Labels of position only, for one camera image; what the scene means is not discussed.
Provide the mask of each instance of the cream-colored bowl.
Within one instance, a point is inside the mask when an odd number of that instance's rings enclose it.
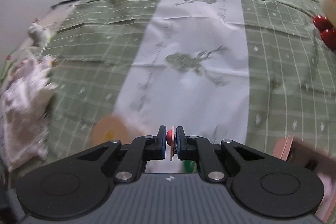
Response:
[[[336,0],[320,0],[320,3],[325,16],[336,27]]]

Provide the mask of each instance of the black circular pad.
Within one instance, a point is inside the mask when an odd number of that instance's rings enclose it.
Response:
[[[55,162],[35,169],[18,181],[16,193],[23,209],[38,218],[62,220],[99,206],[109,182],[94,162]]]
[[[41,188],[49,195],[68,195],[76,191],[80,178],[69,173],[58,173],[46,176],[41,182]]]
[[[271,173],[261,179],[261,186],[275,195],[290,195],[300,187],[298,179],[290,174]]]
[[[249,210],[272,218],[315,213],[323,198],[321,180],[310,170],[279,159],[249,161],[234,177],[231,189]]]

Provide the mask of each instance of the orange disc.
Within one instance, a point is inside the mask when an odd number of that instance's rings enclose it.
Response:
[[[123,120],[116,115],[106,115],[101,118],[93,127],[90,137],[93,146],[110,140],[120,140],[122,144],[132,142],[131,134]]]

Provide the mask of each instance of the red object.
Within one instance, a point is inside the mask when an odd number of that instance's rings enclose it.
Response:
[[[170,129],[168,130],[167,136],[166,136],[167,145],[171,145],[171,137],[172,137],[172,134],[171,134],[171,129]]]
[[[328,29],[321,33],[321,39],[324,44],[331,50],[336,50],[336,30]]]
[[[314,17],[313,23],[315,27],[319,29],[320,32],[334,28],[334,26],[330,23],[330,21],[326,17],[321,15]]]

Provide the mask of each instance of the white towel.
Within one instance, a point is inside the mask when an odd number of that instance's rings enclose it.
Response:
[[[48,150],[45,139],[48,124],[45,117],[55,83],[48,83],[52,59],[45,56],[41,63],[26,60],[16,70],[11,86],[4,93],[4,141],[9,172],[35,156],[44,159]]]

